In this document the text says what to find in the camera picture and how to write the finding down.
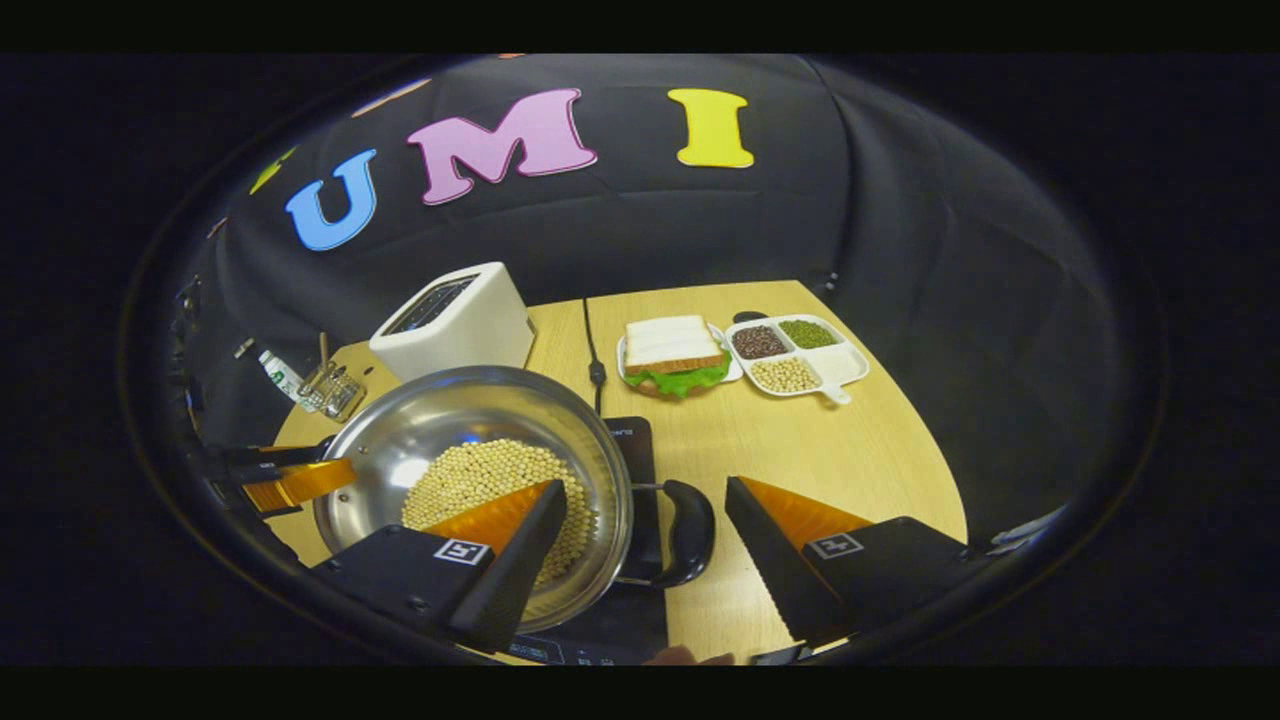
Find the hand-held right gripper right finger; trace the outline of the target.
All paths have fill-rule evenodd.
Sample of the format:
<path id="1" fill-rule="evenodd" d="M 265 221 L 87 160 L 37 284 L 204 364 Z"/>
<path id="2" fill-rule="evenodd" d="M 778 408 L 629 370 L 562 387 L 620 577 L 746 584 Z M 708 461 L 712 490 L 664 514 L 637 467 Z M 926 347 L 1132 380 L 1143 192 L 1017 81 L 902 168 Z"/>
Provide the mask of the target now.
<path id="1" fill-rule="evenodd" d="M 888 626 L 960 587 L 988 555 L 910 516 L 869 521 L 748 477 L 724 509 L 795 641 Z"/>

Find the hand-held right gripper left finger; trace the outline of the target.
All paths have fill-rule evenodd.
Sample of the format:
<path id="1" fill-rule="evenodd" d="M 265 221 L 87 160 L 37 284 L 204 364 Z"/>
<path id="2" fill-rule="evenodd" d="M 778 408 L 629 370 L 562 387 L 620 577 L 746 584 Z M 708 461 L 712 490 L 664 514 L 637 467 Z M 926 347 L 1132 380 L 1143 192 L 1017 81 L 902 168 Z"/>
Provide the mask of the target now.
<path id="1" fill-rule="evenodd" d="M 567 518 L 562 480 L 481 506 L 503 543 L 390 524 L 314 566 L 326 588 L 411 632 L 493 653 L 515 638 Z"/>

